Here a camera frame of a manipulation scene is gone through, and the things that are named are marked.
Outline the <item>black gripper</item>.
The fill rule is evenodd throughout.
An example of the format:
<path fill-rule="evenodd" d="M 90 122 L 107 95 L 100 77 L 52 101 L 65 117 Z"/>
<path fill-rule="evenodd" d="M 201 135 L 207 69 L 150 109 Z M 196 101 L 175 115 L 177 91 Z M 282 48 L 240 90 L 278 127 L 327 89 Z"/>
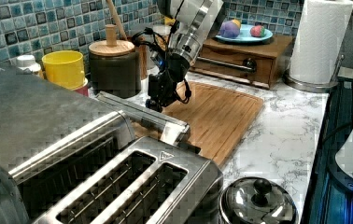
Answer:
<path fill-rule="evenodd" d="M 189 62 L 180 55 L 154 53 L 151 60 L 158 66 L 157 75 L 148 76 L 148 96 L 146 108 L 162 112 L 164 107 L 175 101 L 187 104 L 191 98 L 191 89 L 185 76 L 190 68 Z M 177 93 L 177 84 L 184 82 L 185 97 Z"/>

